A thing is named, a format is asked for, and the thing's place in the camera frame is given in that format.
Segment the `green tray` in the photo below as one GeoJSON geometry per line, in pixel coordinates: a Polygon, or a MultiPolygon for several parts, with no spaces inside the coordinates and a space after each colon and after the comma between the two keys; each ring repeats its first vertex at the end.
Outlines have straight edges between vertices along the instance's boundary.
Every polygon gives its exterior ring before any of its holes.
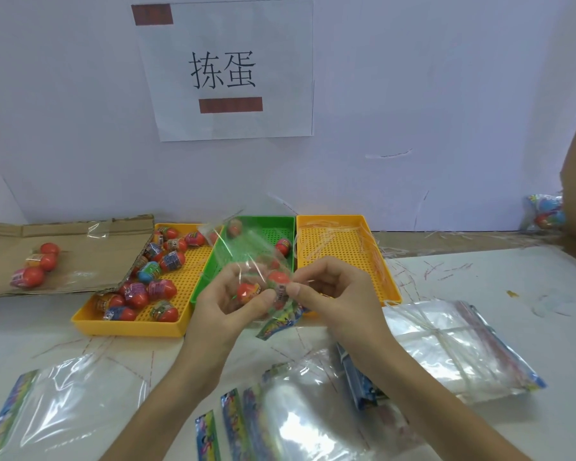
{"type": "MultiPolygon", "coordinates": [[[[292,271],[294,271],[294,236],[295,236],[295,217],[248,217],[248,216],[241,216],[236,217],[243,223],[243,229],[247,229],[248,227],[258,227],[261,229],[263,236],[269,241],[269,244],[275,246],[275,243],[282,238],[286,238],[292,243],[292,249],[288,257],[286,257],[286,261],[288,262],[288,266],[292,271]]],[[[226,227],[222,229],[222,236],[224,236],[224,232],[226,231],[226,227]]],[[[215,243],[213,248],[213,252],[209,256],[207,263],[205,264],[205,268],[203,269],[203,273],[201,278],[198,280],[196,287],[194,288],[194,293],[192,294],[192,299],[190,302],[192,304],[196,304],[196,299],[200,292],[211,282],[215,276],[220,273],[221,267],[218,264],[217,256],[216,256],[216,249],[226,249],[226,246],[223,243],[215,243]]]]}

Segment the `person's left hand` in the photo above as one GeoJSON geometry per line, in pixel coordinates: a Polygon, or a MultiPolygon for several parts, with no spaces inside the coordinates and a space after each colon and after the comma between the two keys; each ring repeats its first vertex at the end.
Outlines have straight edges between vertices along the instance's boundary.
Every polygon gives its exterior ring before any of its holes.
{"type": "Polygon", "coordinates": [[[275,301],[272,289],[263,291],[242,307],[232,300],[245,270],[244,264],[228,264],[198,295],[184,345],[173,365],[194,376],[202,398],[219,383],[239,334],[254,320],[263,317],[275,301]]]}

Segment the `person's right arm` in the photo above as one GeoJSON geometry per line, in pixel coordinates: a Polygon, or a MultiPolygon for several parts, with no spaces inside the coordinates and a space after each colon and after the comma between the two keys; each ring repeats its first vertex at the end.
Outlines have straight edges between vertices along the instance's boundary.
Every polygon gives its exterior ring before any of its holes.
{"type": "Polygon", "coordinates": [[[334,257],[295,272],[286,291],[317,312],[356,367],[444,460],[528,460],[394,339],[369,275],[334,257]]]}

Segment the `table surface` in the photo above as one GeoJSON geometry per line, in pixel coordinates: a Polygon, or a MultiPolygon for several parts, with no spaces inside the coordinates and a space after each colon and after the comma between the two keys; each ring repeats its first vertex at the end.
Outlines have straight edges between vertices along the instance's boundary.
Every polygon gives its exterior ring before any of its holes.
{"type": "MultiPolygon", "coordinates": [[[[462,299],[478,307],[501,338],[548,383],[545,390],[481,404],[476,410],[536,460],[576,459],[576,260],[554,247],[529,247],[388,260],[404,302],[462,299]]],[[[86,337],[69,319],[87,294],[0,298],[0,408],[23,372],[95,352],[132,371],[151,388],[170,367],[181,339],[86,337]]],[[[215,392],[186,422],[167,460],[196,459],[194,418],[219,396],[252,382],[274,363],[299,360],[330,345],[323,326],[306,321],[263,342],[239,337],[215,392]]],[[[219,423],[220,446],[228,454],[219,423]]],[[[97,459],[120,426],[77,450],[70,461],[97,459]]],[[[400,460],[437,459],[428,446],[400,460]]]]}

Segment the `paper sign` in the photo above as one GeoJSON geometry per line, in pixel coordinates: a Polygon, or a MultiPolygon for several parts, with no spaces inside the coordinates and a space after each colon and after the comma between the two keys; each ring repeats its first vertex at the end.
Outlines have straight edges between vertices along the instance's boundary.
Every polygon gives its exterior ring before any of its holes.
{"type": "Polygon", "coordinates": [[[312,0],[132,14],[161,141],[312,135],[312,0]]]}

